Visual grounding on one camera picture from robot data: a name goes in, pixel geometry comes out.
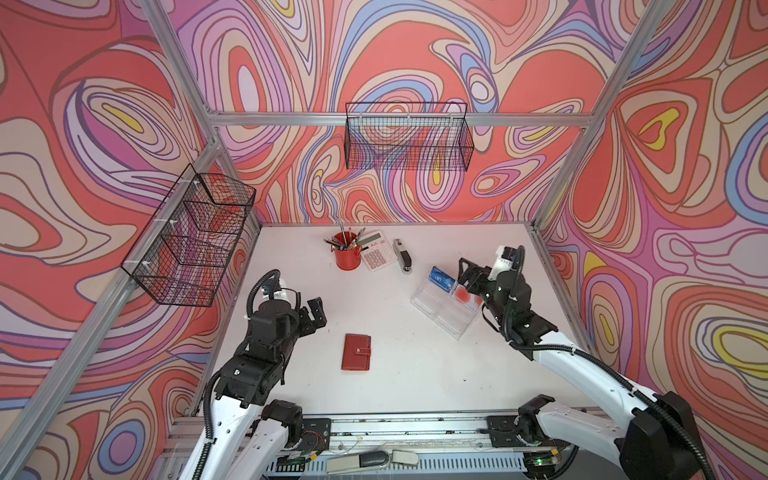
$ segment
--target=red metal cup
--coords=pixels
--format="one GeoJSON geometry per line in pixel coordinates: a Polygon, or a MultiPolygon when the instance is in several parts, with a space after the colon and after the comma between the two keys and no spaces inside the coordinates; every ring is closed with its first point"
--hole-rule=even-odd
{"type": "MultiPolygon", "coordinates": [[[[349,231],[344,232],[344,236],[346,237],[347,245],[357,238],[357,235],[349,231]]],[[[345,243],[341,232],[338,232],[333,238],[337,239],[340,243],[345,243]]],[[[333,254],[336,255],[336,266],[341,270],[354,270],[360,266],[360,245],[351,250],[333,249],[333,254]]]]}

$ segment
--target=black mount plate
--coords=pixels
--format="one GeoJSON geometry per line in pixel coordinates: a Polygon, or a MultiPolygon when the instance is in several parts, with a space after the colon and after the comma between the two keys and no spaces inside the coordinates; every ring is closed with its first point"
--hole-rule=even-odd
{"type": "MultiPolygon", "coordinates": [[[[516,415],[492,415],[485,417],[488,422],[488,436],[491,437],[491,446],[495,449],[505,447],[525,447],[525,443],[518,440],[518,434],[515,430],[516,415]]],[[[541,447],[554,447],[556,446],[554,440],[547,440],[542,442],[541,447]]]]}
{"type": "Polygon", "coordinates": [[[327,450],[331,439],[331,419],[304,419],[301,425],[301,442],[293,450],[298,452],[308,452],[311,450],[327,450]],[[319,442],[317,436],[309,432],[316,432],[322,441],[319,442]]]}

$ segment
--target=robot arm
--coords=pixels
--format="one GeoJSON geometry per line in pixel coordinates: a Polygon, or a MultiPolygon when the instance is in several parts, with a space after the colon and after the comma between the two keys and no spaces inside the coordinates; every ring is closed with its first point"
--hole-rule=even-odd
{"type": "Polygon", "coordinates": [[[279,270],[272,270],[251,290],[248,332],[233,357],[206,384],[205,432],[181,472],[182,480],[258,480],[281,449],[301,439],[301,407],[281,400],[264,405],[277,382],[284,382],[296,341],[324,327],[326,317],[319,297],[307,302],[313,319],[309,310],[301,307],[300,293],[292,308],[284,287],[279,270]],[[269,299],[254,312],[253,299],[262,287],[269,299]],[[256,420],[253,437],[235,460],[256,420]]]}
{"type": "Polygon", "coordinates": [[[556,372],[611,417],[569,409],[540,395],[519,409],[518,437],[582,446],[622,467],[631,480],[687,480],[700,468],[714,480],[688,403],[674,392],[659,396],[579,349],[531,309],[523,247],[499,247],[496,253],[492,268],[460,259],[458,283],[483,299],[509,346],[556,372]]]}

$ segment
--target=black wire basket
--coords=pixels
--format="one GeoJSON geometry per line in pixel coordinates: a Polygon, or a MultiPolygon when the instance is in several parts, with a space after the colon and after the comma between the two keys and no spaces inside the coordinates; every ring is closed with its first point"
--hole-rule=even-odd
{"type": "Polygon", "coordinates": [[[213,305],[255,198],[239,180],[195,174],[147,252],[132,271],[124,260],[124,270],[157,303],[213,305]]]}
{"type": "Polygon", "coordinates": [[[346,104],[344,160],[348,170],[463,170],[475,151],[467,104],[375,102],[346,104]]]}

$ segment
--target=psychedelic patterned wall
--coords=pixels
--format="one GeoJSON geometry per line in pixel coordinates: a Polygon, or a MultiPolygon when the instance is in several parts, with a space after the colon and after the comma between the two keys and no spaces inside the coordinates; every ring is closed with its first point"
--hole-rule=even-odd
{"type": "Polygon", "coordinates": [[[529,220],[577,132],[495,127],[467,172],[350,171],[344,127],[265,127],[235,163],[264,223],[529,220]]]}
{"type": "Polygon", "coordinates": [[[768,472],[768,4],[683,0],[545,229],[602,358],[768,472]]]}
{"type": "MultiPolygon", "coordinates": [[[[203,146],[141,12],[90,5],[0,3],[0,435],[203,146]]],[[[146,475],[194,394],[252,236],[214,308],[137,292],[22,478],[146,475]]]]}
{"type": "MultiPolygon", "coordinates": [[[[218,111],[344,111],[462,100],[470,111],[586,112],[644,4],[189,2],[171,13],[218,111]]],[[[575,129],[476,127],[466,173],[348,172],[342,128],[229,127],[265,222],[530,220],[575,129]]]]}
{"type": "Polygon", "coordinates": [[[218,0],[170,19],[211,109],[344,111],[462,98],[473,111],[590,111],[643,2],[218,0]]]}
{"type": "Polygon", "coordinates": [[[146,478],[188,413],[256,232],[243,231],[211,308],[161,306],[138,290],[20,480],[146,478]]]}

